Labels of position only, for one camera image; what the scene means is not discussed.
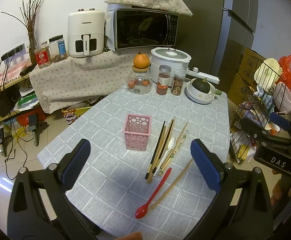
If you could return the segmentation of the person's right hand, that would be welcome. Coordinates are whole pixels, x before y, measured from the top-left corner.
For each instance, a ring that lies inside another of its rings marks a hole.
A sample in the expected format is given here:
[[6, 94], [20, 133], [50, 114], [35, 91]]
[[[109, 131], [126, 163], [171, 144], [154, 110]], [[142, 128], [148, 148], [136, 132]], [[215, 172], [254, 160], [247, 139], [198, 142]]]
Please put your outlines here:
[[133, 232], [126, 236], [115, 238], [114, 240], [142, 240], [142, 233], [141, 232]]

